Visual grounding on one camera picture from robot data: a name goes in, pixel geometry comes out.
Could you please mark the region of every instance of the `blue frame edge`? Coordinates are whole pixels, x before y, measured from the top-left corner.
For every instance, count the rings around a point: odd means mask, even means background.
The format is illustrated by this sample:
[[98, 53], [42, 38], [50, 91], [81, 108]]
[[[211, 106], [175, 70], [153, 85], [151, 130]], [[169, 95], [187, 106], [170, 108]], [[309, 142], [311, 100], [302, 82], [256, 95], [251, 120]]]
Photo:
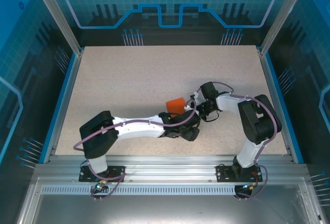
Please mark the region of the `blue frame edge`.
[[284, 98], [283, 98], [282, 92], [280, 90], [279, 83], [278, 83], [278, 80], [277, 80], [277, 77], [276, 77], [276, 74], [275, 74], [275, 70], [274, 70], [274, 67], [273, 67], [273, 63], [270, 59], [270, 56], [269, 56], [268, 52], [266, 53], [266, 60], [267, 60], [267, 63], [268, 63], [268, 66], [269, 66], [269, 69], [270, 69], [270, 72], [271, 72], [271, 76], [274, 80], [274, 85], [275, 85], [276, 92], [277, 92], [277, 95], [278, 95], [278, 98], [279, 98], [279, 103], [280, 103], [281, 108], [283, 110], [284, 118], [287, 122], [289, 134], [290, 134], [290, 137], [291, 137], [291, 140], [292, 140], [293, 148], [294, 148], [298, 163], [303, 164], [304, 159], [303, 159], [303, 156], [301, 154], [299, 144], [298, 144], [297, 138], [295, 136], [293, 126], [292, 126], [292, 123], [291, 123], [291, 120], [290, 120], [290, 117], [289, 117], [288, 109], [287, 109], [287, 106], [285, 105]]
[[61, 107], [62, 102], [63, 102], [64, 93], [65, 93], [65, 90], [67, 89], [69, 77], [70, 77], [70, 74], [71, 74], [71, 71], [72, 71], [72, 66], [73, 66], [73, 63], [74, 63], [75, 60], [76, 60], [76, 54], [73, 53], [72, 57], [71, 57], [71, 60], [70, 60], [70, 63], [69, 63], [69, 66], [68, 66], [67, 73], [66, 73], [64, 81], [63, 81], [63, 85], [62, 85], [62, 88], [61, 88], [61, 91], [60, 91], [60, 95], [58, 96], [58, 100], [57, 100], [57, 104], [56, 104], [56, 107], [55, 107], [55, 110], [54, 110], [52, 121], [51, 121], [51, 124], [50, 124], [48, 132], [47, 132], [46, 140], [45, 140], [45, 143], [43, 145], [43, 149], [41, 151], [41, 155], [40, 155], [40, 158], [39, 158], [39, 164], [43, 164], [43, 161], [45, 160], [47, 150], [48, 150], [48, 146], [50, 145], [51, 137], [52, 137], [52, 134], [53, 134], [53, 131], [54, 131], [55, 123], [56, 123], [56, 120], [58, 118], [58, 113], [59, 113], [60, 107]]

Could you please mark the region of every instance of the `table surface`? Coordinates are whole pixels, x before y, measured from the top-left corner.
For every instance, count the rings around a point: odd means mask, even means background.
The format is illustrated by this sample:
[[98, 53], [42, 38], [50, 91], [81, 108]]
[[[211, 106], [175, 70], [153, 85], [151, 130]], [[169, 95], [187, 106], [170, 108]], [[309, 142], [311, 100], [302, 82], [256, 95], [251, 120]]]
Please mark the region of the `table surface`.
[[[167, 111], [167, 101], [188, 100], [208, 81], [227, 83], [236, 94], [265, 94], [270, 99], [255, 46], [85, 47], [56, 155], [82, 155], [72, 149], [80, 141], [79, 128], [104, 110], [124, 118], [157, 115]], [[228, 91], [221, 85], [216, 88]], [[244, 141], [240, 117], [224, 111], [212, 123], [201, 122], [194, 142], [132, 138], [115, 142], [107, 154], [228, 155], [239, 153]], [[281, 133], [263, 151], [285, 153]]]

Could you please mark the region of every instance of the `mounting plate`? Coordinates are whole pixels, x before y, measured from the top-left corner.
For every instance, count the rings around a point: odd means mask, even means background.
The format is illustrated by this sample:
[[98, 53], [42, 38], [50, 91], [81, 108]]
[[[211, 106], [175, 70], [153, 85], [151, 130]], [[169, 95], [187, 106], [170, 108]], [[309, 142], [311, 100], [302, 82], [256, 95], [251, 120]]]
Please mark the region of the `mounting plate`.
[[[101, 174], [104, 178], [112, 178], [120, 176], [125, 173], [124, 166], [108, 166], [108, 173]], [[120, 179], [111, 180], [110, 182], [118, 182]], [[95, 177], [88, 166], [82, 166], [79, 174], [79, 182], [98, 182], [99, 179]]]
[[218, 183], [234, 182], [234, 183], [253, 183], [256, 182], [255, 177], [252, 172], [258, 174], [258, 182], [262, 182], [262, 174], [260, 167], [251, 166], [249, 168], [244, 168], [240, 179], [236, 178], [236, 175], [232, 169], [232, 166], [219, 165], [216, 166], [216, 175]]

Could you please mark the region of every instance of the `orange block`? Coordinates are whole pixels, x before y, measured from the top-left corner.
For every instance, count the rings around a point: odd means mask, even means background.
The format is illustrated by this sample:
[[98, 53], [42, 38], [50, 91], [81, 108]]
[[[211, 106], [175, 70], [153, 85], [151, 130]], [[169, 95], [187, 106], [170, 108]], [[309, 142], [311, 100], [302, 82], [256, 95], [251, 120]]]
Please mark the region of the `orange block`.
[[166, 102], [166, 108], [169, 113], [178, 113], [183, 114], [185, 112], [186, 102], [184, 98], [174, 99]]

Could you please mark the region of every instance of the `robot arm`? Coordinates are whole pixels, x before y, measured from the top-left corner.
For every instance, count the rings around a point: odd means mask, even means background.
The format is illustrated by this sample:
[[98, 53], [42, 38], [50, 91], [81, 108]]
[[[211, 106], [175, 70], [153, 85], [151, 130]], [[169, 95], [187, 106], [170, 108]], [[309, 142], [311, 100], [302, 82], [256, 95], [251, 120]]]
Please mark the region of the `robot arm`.
[[[254, 165], [254, 159], [262, 148], [263, 144], [273, 135], [274, 125], [265, 110], [251, 100], [233, 97], [228, 92], [219, 93], [212, 82], [201, 86], [201, 91], [205, 101], [196, 107], [196, 113], [184, 124], [168, 127], [163, 124], [175, 124], [186, 120], [191, 112], [191, 107], [187, 106], [186, 112], [172, 117], [169, 113], [160, 113], [149, 118], [125, 119], [112, 117], [110, 111], [103, 111], [80, 128], [81, 137], [84, 139], [90, 134], [103, 127], [114, 124], [125, 123], [132, 120], [146, 120], [147, 122], [135, 122], [129, 125], [118, 125], [117, 127], [101, 133], [86, 141], [84, 153], [92, 169], [96, 173], [107, 170], [105, 159], [106, 152], [117, 140], [133, 137], [182, 137], [188, 141], [194, 141], [198, 134], [200, 120], [206, 121], [207, 116], [214, 111], [231, 111], [241, 117], [244, 133], [247, 137], [241, 152], [235, 157], [233, 169], [239, 175], [244, 168]], [[273, 114], [277, 124], [278, 132], [281, 131], [281, 123], [265, 95], [255, 97], [261, 101]]]

